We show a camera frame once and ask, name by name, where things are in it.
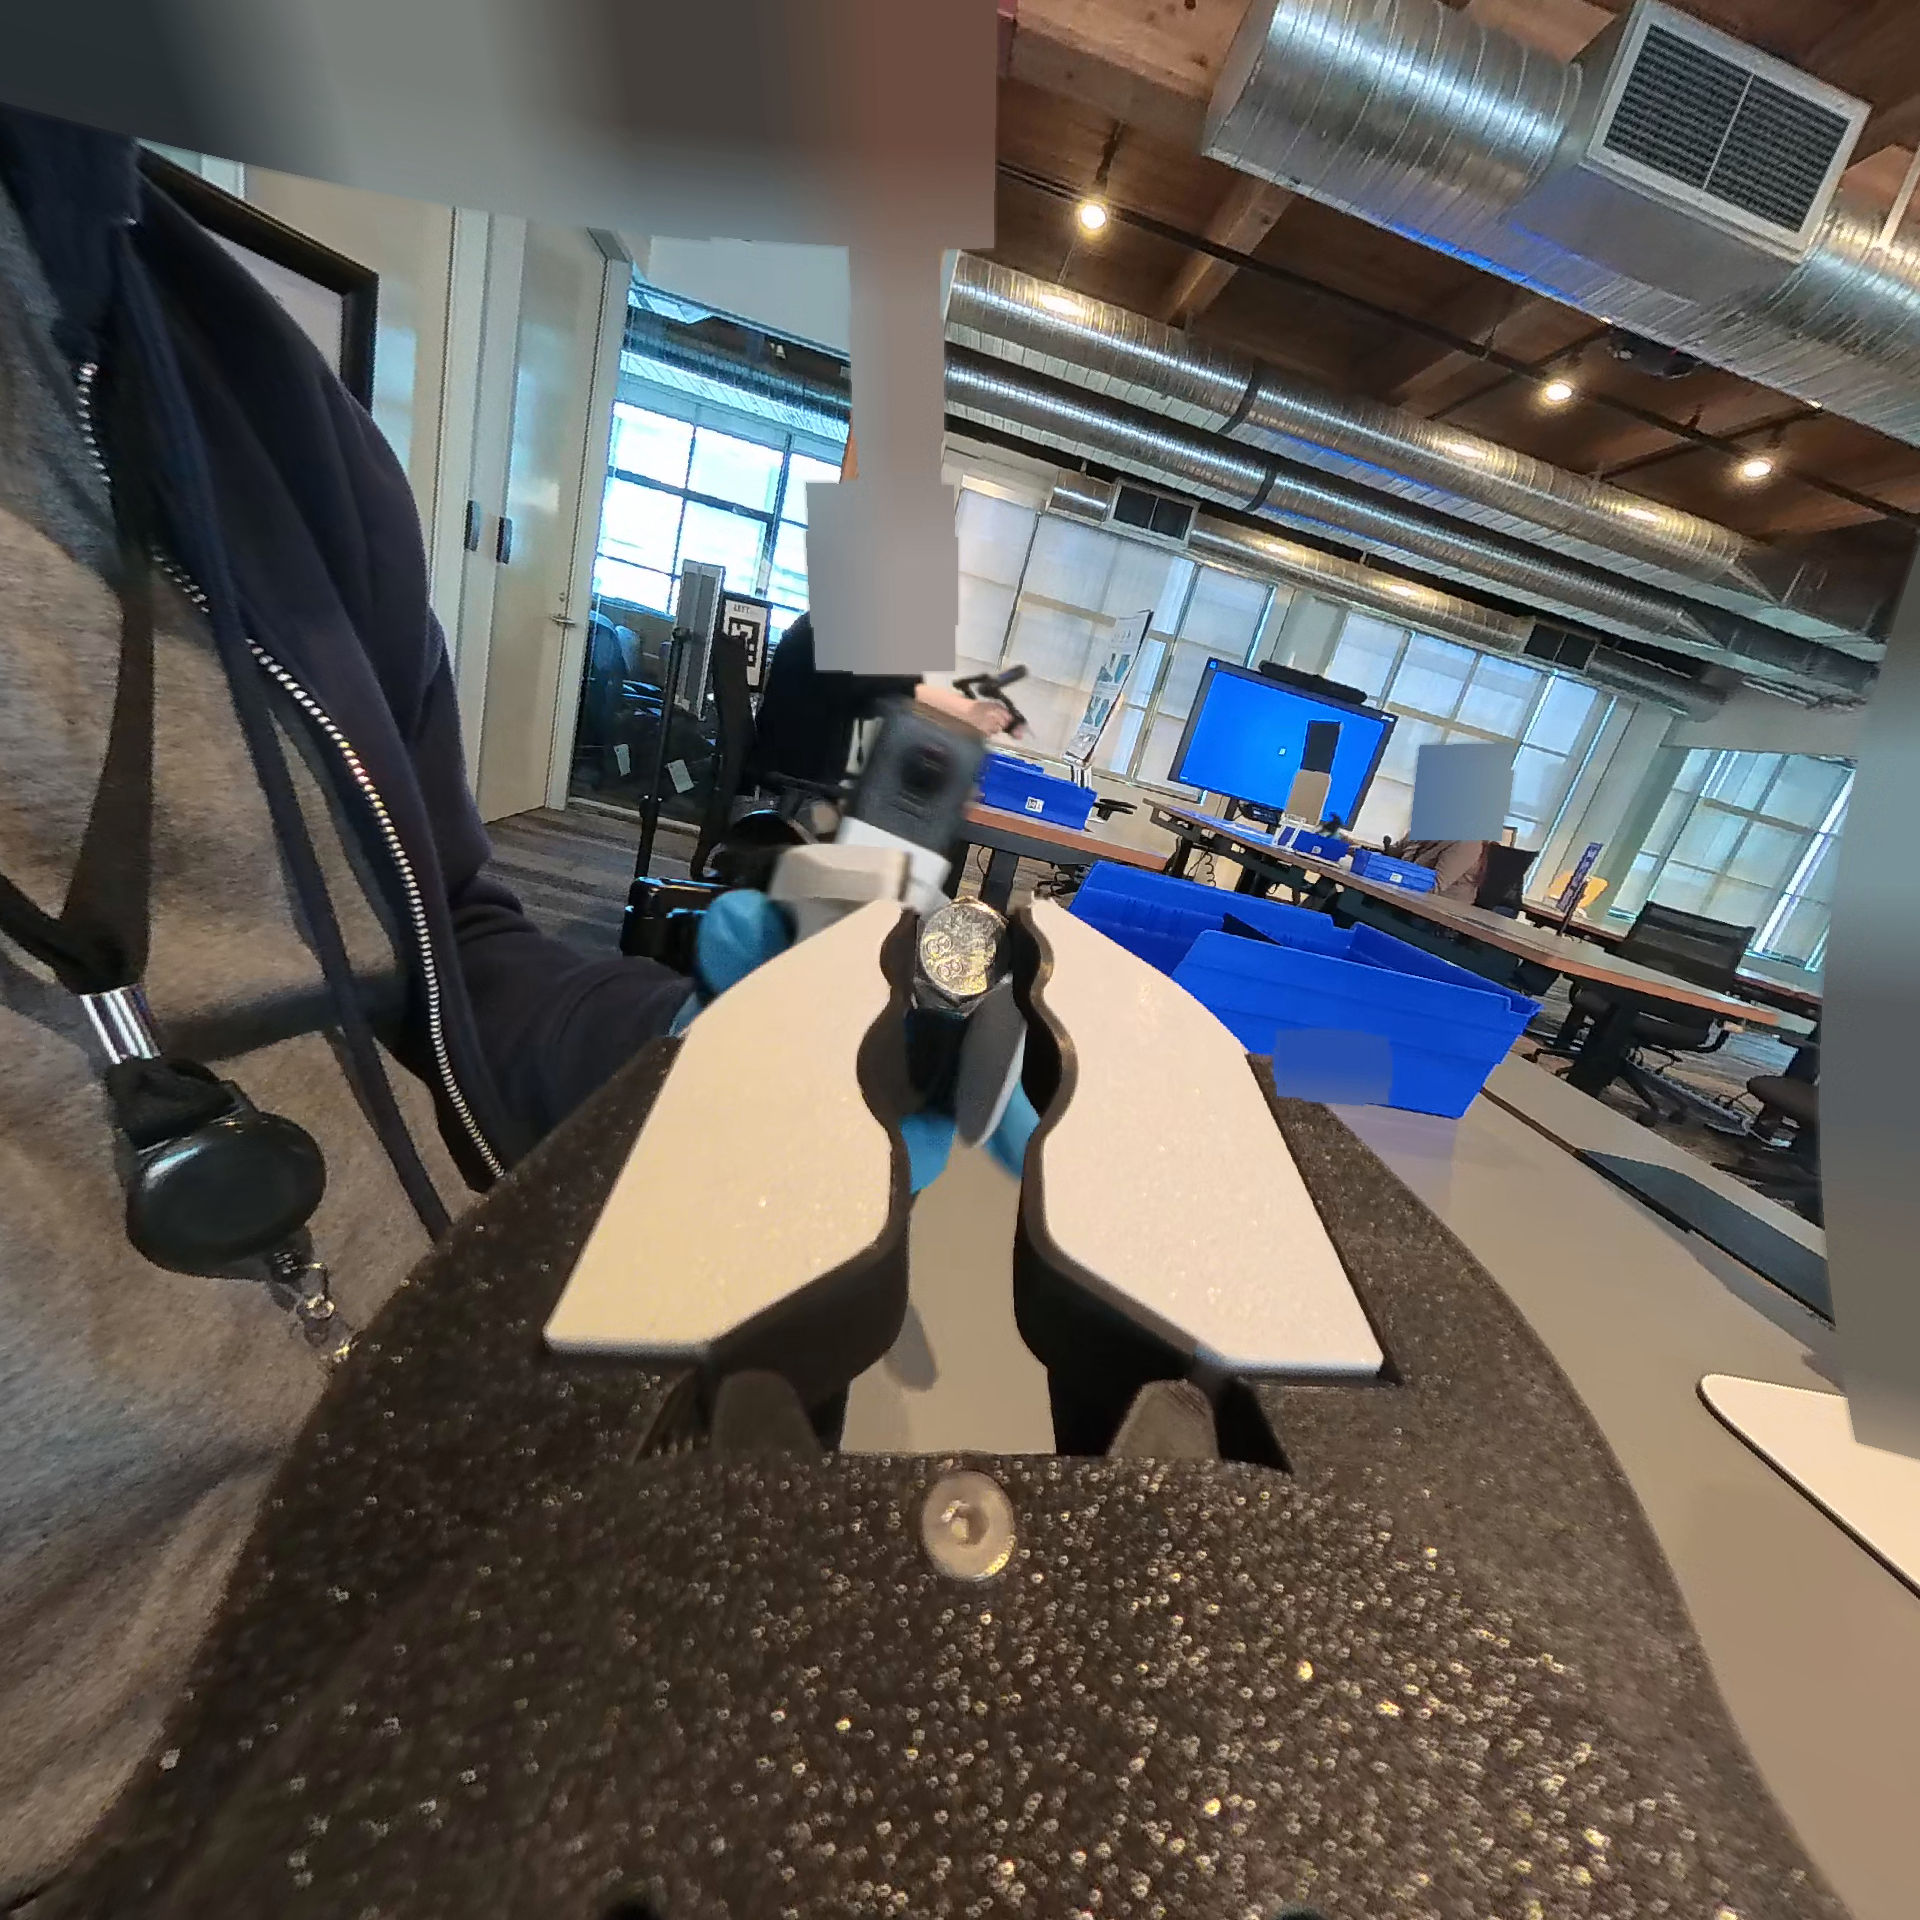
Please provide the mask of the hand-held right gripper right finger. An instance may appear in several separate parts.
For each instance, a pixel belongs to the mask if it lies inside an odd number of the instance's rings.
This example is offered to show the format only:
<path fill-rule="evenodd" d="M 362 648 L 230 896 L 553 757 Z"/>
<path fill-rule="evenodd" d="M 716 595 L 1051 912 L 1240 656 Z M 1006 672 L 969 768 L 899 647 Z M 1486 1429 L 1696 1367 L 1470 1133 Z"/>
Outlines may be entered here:
<path fill-rule="evenodd" d="M 1232 1030 L 1056 903 L 1025 928 L 1031 1016 L 1060 1058 L 1022 1191 L 1043 1268 L 1217 1375 L 1380 1375 L 1375 1323 Z"/>

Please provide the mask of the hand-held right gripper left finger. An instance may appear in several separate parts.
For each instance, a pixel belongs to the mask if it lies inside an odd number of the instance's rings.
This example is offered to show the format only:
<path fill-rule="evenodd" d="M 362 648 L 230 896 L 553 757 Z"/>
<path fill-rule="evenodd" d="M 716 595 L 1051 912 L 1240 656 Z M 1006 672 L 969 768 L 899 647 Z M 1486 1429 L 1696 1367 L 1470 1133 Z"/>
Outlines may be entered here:
<path fill-rule="evenodd" d="M 899 901 L 812 930 L 724 988 L 679 1039 L 654 1108 L 545 1323 L 550 1350 L 641 1363 L 800 1363 L 780 1311 L 883 1262 L 906 1163 L 862 1048 L 903 1010 Z"/>

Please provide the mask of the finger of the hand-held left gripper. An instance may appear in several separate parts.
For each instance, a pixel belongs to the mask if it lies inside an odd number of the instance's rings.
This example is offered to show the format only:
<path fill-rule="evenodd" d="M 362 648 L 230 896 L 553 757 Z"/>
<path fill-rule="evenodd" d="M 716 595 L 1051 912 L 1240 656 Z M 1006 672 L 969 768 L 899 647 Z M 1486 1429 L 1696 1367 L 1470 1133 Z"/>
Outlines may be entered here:
<path fill-rule="evenodd" d="M 1022 1085 L 1026 1020 L 1015 991 L 985 991 L 967 1012 L 956 1058 L 956 1138 L 988 1142 Z"/>
<path fill-rule="evenodd" d="M 780 854 L 772 904 L 810 939 L 866 904 L 903 904 L 913 877 L 910 853 L 894 844 L 812 844 Z"/>

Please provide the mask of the steel hex bolt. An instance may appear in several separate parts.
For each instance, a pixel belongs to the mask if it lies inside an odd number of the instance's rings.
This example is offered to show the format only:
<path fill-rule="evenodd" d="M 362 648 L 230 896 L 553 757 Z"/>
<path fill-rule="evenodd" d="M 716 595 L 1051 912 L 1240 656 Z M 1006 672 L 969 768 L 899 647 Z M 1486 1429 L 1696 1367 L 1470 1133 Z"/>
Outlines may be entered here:
<path fill-rule="evenodd" d="M 990 903 L 953 899 L 919 924 L 918 998 L 967 1010 L 993 995 L 1008 971 L 1010 924 Z"/>

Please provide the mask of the person's left forearm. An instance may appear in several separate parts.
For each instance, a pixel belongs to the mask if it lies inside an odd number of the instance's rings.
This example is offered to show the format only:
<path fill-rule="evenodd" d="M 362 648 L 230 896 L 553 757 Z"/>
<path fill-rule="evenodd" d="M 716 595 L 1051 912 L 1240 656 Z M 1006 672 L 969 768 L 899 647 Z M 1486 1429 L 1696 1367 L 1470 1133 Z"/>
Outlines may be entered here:
<path fill-rule="evenodd" d="M 545 935 L 487 870 L 448 887 L 452 1056 L 506 1163 L 694 1012 L 686 975 Z"/>

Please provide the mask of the person's left hand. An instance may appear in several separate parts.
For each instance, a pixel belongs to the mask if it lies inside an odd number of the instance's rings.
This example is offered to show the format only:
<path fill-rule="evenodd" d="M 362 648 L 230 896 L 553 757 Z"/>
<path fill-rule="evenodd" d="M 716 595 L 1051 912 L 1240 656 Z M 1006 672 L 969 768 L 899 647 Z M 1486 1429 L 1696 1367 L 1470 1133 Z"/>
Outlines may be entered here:
<path fill-rule="evenodd" d="M 691 990 L 678 1010 L 667 1035 L 684 1035 L 699 1012 L 731 991 L 758 968 L 775 963 L 795 944 L 791 915 L 766 894 L 734 890 L 713 899 L 695 915 L 691 936 Z"/>

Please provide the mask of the black office chair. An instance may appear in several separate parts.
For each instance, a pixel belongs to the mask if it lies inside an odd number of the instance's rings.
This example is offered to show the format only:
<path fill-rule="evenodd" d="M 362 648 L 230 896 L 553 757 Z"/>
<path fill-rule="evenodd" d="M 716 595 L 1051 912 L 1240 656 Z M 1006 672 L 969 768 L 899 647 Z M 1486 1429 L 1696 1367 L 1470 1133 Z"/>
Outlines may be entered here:
<path fill-rule="evenodd" d="M 689 875 L 635 874 L 618 950 L 689 975 L 710 904 L 737 890 L 766 887 L 782 853 L 830 839 L 849 794 L 849 782 L 775 776 L 740 799 L 724 823 L 695 844 Z"/>
<path fill-rule="evenodd" d="M 1616 949 L 1628 966 L 1663 973 L 1726 997 L 1754 928 L 1689 915 L 1680 908 L 1647 903 Z M 1728 1039 L 1728 1024 L 1696 1006 L 1650 998 L 1643 991 L 1618 997 L 1583 983 L 1572 988 L 1569 1020 L 1555 1046 L 1572 1061 L 1569 1080 L 1575 1091 L 1601 1098 L 1624 1085 L 1642 1106 L 1643 1125 L 1680 1119 L 1682 1110 L 1663 1094 L 1642 1053 L 1655 1048 L 1668 1061 L 1686 1053 L 1714 1053 Z"/>
<path fill-rule="evenodd" d="M 1820 1219 L 1820 1125 L 1818 1125 L 1820 1045 L 1794 1052 L 1784 1072 L 1758 1074 L 1747 1092 L 1761 1112 L 1750 1123 L 1747 1142 L 1731 1172 L 1804 1215 Z"/>

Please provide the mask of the white sign board stand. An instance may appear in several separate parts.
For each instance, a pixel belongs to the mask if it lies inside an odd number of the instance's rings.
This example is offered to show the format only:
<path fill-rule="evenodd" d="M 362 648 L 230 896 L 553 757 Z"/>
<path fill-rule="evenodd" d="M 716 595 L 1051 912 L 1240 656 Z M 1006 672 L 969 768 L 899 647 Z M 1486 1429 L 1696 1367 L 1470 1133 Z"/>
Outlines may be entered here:
<path fill-rule="evenodd" d="M 1104 654 L 1095 672 L 1088 702 L 1063 747 L 1063 760 L 1067 764 L 1071 776 L 1084 789 L 1094 787 L 1098 746 L 1106 734 L 1114 714 L 1126 703 L 1126 691 L 1129 688 L 1136 661 L 1145 647 L 1145 638 L 1150 635 L 1150 622 L 1153 607 L 1144 607 L 1119 618 L 1112 627 L 1110 654 Z"/>

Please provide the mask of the black tripod stand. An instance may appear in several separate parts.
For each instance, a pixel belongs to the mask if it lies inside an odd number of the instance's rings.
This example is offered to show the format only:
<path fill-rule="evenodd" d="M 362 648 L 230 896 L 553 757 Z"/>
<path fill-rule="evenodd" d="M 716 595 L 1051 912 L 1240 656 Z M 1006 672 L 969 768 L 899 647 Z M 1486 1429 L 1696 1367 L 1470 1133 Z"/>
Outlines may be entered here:
<path fill-rule="evenodd" d="M 737 816 L 752 747 L 752 693 L 747 648 L 744 638 L 730 631 L 728 603 L 722 567 L 698 559 L 684 567 L 663 661 L 654 758 L 642 789 L 641 842 L 634 866 L 639 880 L 654 874 L 657 831 L 667 787 L 666 772 L 675 754 L 675 725 L 679 718 L 691 722 L 703 718 L 710 703 L 716 711 L 716 766 L 691 860 L 695 877 L 705 875 L 710 854 Z"/>

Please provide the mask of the large blue plastic bin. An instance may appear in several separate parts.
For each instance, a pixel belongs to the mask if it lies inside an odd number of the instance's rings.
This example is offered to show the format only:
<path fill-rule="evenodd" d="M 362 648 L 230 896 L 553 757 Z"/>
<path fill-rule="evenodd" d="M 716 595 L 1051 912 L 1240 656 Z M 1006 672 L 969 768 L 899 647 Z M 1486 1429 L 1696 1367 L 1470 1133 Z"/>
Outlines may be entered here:
<path fill-rule="evenodd" d="M 1460 1117 L 1536 998 L 1368 925 L 1100 862 L 1075 919 L 1170 975 L 1289 1098 Z"/>

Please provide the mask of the blue screen monitor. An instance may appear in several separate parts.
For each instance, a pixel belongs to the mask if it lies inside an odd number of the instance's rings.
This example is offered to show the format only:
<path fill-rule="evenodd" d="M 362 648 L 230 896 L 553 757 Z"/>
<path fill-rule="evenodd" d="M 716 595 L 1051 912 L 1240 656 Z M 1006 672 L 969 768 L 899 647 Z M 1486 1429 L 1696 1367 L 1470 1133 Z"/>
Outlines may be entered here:
<path fill-rule="evenodd" d="M 1313 676 L 1210 661 L 1168 779 L 1241 807 L 1353 828 L 1399 718 Z"/>

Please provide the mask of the pale door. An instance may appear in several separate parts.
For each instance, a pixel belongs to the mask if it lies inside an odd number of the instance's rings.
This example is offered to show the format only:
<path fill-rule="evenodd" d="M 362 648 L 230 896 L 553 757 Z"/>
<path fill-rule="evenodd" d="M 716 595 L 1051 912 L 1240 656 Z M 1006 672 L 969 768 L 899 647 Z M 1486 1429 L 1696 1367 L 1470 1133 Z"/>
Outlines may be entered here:
<path fill-rule="evenodd" d="M 479 388 L 448 622 L 487 823 L 564 803 L 634 263 L 602 230 L 487 218 Z"/>

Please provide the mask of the long wooden desk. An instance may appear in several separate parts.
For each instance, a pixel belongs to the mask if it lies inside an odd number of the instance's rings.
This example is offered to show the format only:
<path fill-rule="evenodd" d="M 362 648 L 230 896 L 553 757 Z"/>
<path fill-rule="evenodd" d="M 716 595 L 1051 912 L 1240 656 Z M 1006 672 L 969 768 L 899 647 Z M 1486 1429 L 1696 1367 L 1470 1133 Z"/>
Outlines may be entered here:
<path fill-rule="evenodd" d="M 1818 1034 L 1811 1024 L 1792 1024 L 1792 1016 L 1818 1014 L 1815 995 L 1743 975 L 1745 936 L 1699 916 L 1660 908 L 1654 925 L 1636 924 L 1622 939 L 1595 941 L 1416 894 L 1350 860 L 1284 847 L 1251 826 L 1190 807 L 1155 803 L 1148 819 L 1174 835 L 1174 875 L 1185 875 L 1192 854 L 1228 856 L 1256 887 L 1281 884 L 1339 925 L 1375 928 L 1503 990 L 1536 1000 L 1551 988 L 1569 986 L 1572 1016 L 1552 1052 L 1570 1061 L 1570 1085 L 1594 1098 L 1622 1083 L 1654 1106 L 1655 1085 L 1642 1068 L 1647 1048 L 1714 1052 L 1738 1028 L 1807 1045 Z"/>

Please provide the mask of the black badge reel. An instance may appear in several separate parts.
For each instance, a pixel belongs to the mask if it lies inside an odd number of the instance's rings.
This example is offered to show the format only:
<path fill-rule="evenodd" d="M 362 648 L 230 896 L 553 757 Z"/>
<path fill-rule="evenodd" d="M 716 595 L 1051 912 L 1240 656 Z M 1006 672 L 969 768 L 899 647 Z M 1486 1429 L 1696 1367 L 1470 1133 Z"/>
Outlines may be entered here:
<path fill-rule="evenodd" d="M 352 1328 L 308 1232 L 328 1188 L 316 1138 L 166 1053 L 140 988 L 78 1003 L 100 1056 L 130 1246 L 177 1275 L 259 1283 L 319 1355 L 346 1360 Z"/>

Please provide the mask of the black table strip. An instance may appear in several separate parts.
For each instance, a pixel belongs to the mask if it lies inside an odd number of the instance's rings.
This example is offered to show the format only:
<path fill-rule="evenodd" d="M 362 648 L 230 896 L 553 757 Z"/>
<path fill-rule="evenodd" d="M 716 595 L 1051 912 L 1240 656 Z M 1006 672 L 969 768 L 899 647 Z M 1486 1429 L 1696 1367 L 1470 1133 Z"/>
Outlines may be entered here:
<path fill-rule="evenodd" d="M 1579 1147 L 1575 1159 L 1674 1228 L 1738 1259 L 1826 1326 L 1836 1323 L 1830 1267 L 1823 1253 L 1787 1236 L 1686 1171 L 1588 1147 Z"/>

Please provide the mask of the navy zip jacket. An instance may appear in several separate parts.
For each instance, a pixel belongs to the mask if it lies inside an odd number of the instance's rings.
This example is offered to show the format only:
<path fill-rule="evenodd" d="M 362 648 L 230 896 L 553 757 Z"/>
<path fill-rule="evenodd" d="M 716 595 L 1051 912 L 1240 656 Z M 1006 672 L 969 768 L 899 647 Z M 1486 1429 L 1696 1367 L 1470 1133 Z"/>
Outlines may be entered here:
<path fill-rule="evenodd" d="M 459 910 L 490 862 L 464 771 L 414 494 L 371 413 L 283 307 L 112 134 L 4 107 L 4 190 L 55 299 L 71 368 L 137 397 L 160 559 L 199 590 L 296 899 L 364 1098 L 402 1186 L 440 1232 L 440 1192 L 371 1038 L 344 933 L 294 794 L 279 708 L 401 935 L 401 1061 L 456 1168 L 486 1191 L 522 1150 L 464 971 Z"/>

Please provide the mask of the white stand base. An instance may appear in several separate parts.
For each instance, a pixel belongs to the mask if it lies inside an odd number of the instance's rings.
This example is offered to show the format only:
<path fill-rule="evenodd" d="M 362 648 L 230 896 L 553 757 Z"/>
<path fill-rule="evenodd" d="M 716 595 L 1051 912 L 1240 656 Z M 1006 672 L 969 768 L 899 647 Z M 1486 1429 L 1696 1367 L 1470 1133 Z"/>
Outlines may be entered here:
<path fill-rule="evenodd" d="M 1840 1395 L 1745 1375 L 1703 1375 L 1696 1395 L 1732 1437 L 1919 1592 L 1914 1455 L 1858 1442 Z"/>

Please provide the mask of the black framed board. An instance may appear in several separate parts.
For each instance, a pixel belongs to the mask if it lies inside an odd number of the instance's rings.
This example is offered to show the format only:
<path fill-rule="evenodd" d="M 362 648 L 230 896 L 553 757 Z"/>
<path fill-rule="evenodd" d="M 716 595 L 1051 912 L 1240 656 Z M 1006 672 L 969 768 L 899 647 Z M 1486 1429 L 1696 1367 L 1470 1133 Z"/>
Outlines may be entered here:
<path fill-rule="evenodd" d="M 204 229 L 320 349 L 348 392 L 374 411 L 378 371 L 378 275 L 223 184 L 140 149 L 142 174 Z"/>

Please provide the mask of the grey vent grille box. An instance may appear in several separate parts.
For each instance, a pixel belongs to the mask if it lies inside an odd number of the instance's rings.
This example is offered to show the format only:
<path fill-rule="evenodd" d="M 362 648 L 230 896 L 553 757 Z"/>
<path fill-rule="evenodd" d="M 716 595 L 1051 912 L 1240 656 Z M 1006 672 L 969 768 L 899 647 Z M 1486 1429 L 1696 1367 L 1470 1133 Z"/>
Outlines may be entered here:
<path fill-rule="evenodd" d="M 1570 75 L 1567 128 L 1510 223 L 1691 299 L 1807 259 L 1868 117 L 1668 5 L 1618 14 Z"/>

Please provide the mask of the large silver air duct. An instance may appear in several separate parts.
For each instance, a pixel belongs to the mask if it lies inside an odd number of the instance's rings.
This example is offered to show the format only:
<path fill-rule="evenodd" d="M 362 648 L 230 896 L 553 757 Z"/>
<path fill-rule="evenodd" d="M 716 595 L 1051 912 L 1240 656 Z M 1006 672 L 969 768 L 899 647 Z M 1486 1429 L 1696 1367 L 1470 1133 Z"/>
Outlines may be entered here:
<path fill-rule="evenodd" d="M 1870 102 L 1807 259 L 1691 299 L 1506 219 L 1567 128 L 1572 60 L 1449 5 L 1254 5 L 1217 77 L 1204 156 L 1915 446 L 1915 172 L 1903 208 L 1842 181 Z"/>

